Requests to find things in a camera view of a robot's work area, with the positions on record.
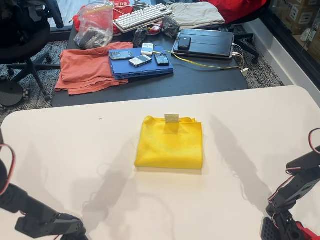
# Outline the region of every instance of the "office chair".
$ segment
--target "office chair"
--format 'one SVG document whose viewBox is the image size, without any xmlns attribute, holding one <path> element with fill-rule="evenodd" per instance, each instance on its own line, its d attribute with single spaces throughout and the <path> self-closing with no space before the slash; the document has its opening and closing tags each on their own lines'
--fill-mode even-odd
<svg viewBox="0 0 320 240">
<path fill-rule="evenodd" d="M 238 20 L 235 20 L 229 25 L 234 25 L 234 24 L 244 24 L 247 22 L 251 22 L 253 20 L 258 19 L 270 6 L 271 0 L 267 0 L 266 3 L 260 7 L 258 10 L 250 13 L 249 15 L 242 17 Z M 254 41 L 254 34 L 253 33 L 247 33 L 247 34 L 235 34 L 234 35 L 234 43 L 239 45 L 243 51 L 246 51 L 254 56 L 254 59 L 252 60 L 253 64 L 257 64 L 259 61 L 259 56 L 260 54 L 257 53 L 255 50 L 250 48 L 249 46 L 245 45 L 244 43 L 241 42 L 242 39 L 246 39 L 248 43 L 252 43 Z"/>
<path fill-rule="evenodd" d="M 9 104 L 11 96 L 15 99 L 22 99 L 23 92 L 22 87 L 17 86 L 19 81 L 24 79 L 27 75 L 32 74 L 39 85 L 44 99 L 49 102 L 51 100 L 50 96 L 47 94 L 37 71 L 43 70 L 59 70 L 60 65 L 50 64 L 52 59 L 49 53 L 45 53 L 42 56 L 38 57 L 36 60 L 32 61 L 31 57 L 38 54 L 48 43 L 51 27 L 48 22 L 48 18 L 54 18 L 56 26 L 61 29 L 64 27 L 63 20 L 61 17 L 61 13 L 59 10 L 59 6 L 56 0 L 43 0 L 46 3 L 46 7 L 43 5 L 36 6 L 36 13 L 38 16 L 42 17 L 43 20 L 41 24 L 37 25 L 36 32 L 30 34 L 28 36 L 28 41 L 23 44 L 15 44 L 12 46 L 0 46 L 0 64 L 13 64 L 7 65 L 8 74 L 13 76 L 15 74 L 14 69 L 21 70 L 21 72 L 16 75 L 11 81 L 8 81 L 6 85 L 3 85 L 2 89 L 0 89 L 0 94 L 6 96 L 4 101 L 8 104 L 7 106 L 13 106 L 15 104 Z"/>
</svg>

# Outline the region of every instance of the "smartphone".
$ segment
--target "smartphone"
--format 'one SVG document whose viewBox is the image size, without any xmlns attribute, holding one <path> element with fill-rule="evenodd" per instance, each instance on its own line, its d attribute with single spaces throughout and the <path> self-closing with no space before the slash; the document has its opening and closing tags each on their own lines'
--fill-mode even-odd
<svg viewBox="0 0 320 240">
<path fill-rule="evenodd" d="M 134 54 L 131 51 L 111 51 L 109 57 L 112 60 L 133 59 Z"/>
<path fill-rule="evenodd" d="M 169 60 L 165 54 L 155 54 L 155 61 L 158 66 L 169 66 Z"/>
<path fill-rule="evenodd" d="M 146 55 L 141 55 L 141 56 L 137 56 L 133 59 L 129 60 L 129 63 L 134 66 L 134 67 L 139 67 L 143 64 L 147 64 L 150 63 L 152 60 L 152 58 L 146 56 Z"/>
<path fill-rule="evenodd" d="M 191 44 L 191 37 L 182 36 L 179 39 L 178 49 L 179 50 L 189 50 Z"/>
<path fill-rule="evenodd" d="M 154 53 L 154 45 L 152 43 L 143 43 L 141 49 L 141 55 L 152 56 Z"/>
</svg>

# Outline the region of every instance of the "orange cloth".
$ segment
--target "orange cloth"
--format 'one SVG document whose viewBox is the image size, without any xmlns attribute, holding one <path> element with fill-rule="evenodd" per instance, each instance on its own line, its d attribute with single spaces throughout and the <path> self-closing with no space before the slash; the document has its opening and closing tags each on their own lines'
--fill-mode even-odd
<svg viewBox="0 0 320 240">
<path fill-rule="evenodd" d="M 60 55 L 61 72 L 54 90 L 67 90 L 69 95 L 76 95 L 127 84 L 128 79 L 114 79 L 108 54 L 109 50 L 130 48 L 133 48 L 131 42 L 115 42 L 88 50 L 64 50 Z"/>
</svg>

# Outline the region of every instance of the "white cable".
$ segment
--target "white cable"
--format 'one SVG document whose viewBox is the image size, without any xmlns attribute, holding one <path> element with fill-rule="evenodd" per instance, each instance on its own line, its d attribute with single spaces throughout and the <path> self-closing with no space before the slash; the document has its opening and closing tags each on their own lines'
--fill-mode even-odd
<svg viewBox="0 0 320 240">
<path fill-rule="evenodd" d="M 245 55 L 244 55 L 244 51 L 242 50 L 242 48 L 238 45 L 238 44 L 235 44 L 235 43 L 232 43 L 232 45 L 234 46 L 237 46 L 238 48 L 241 49 L 241 52 L 242 52 L 242 57 L 243 57 L 243 62 L 245 61 Z"/>
<path fill-rule="evenodd" d="M 242 71 L 245 69 L 245 59 L 244 59 L 244 56 L 242 56 L 240 53 L 238 52 L 233 52 L 232 53 L 232 56 L 238 56 L 238 57 L 241 57 L 241 62 L 240 62 L 240 68 L 242 69 Z"/>
</svg>

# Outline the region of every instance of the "chair base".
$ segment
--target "chair base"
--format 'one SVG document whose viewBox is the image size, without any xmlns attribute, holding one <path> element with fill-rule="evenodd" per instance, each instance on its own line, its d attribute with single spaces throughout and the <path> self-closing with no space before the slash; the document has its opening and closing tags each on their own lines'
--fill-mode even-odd
<svg viewBox="0 0 320 240">
<path fill-rule="evenodd" d="M 10 76 L 13 76 L 15 72 L 13 69 L 21 70 L 17 76 L 15 76 L 12 81 L 15 81 L 16 83 L 20 82 L 22 79 L 24 79 L 29 74 L 32 74 L 38 83 L 41 92 L 44 95 L 44 99 L 49 102 L 51 100 L 50 96 L 47 94 L 44 86 L 42 85 L 39 75 L 37 71 L 43 71 L 43 70 L 60 70 L 61 66 L 56 64 L 43 64 L 42 62 L 46 59 L 48 63 L 52 62 L 52 59 L 49 55 L 49 53 L 45 53 L 42 56 L 38 57 L 36 60 L 32 61 L 31 58 L 29 58 L 26 63 L 23 64 L 13 64 L 13 65 L 7 65 L 8 68 L 8 74 Z"/>
<path fill-rule="evenodd" d="M 249 54 L 252 54 L 254 56 L 254 59 L 252 60 L 253 64 L 257 64 L 259 61 L 259 56 L 260 54 L 250 48 L 249 46 L 245 45 L 242 43 L 240 40 L 241 39 L 247 39 L 248 43 L 252 43 L 254 41 L 254 34 L 253 33 L 247 33 L 247 34 L 235 34 L 234 35 L 234 43 L 239 45 L 243 51 L 248 52 Z"/>
</svg>

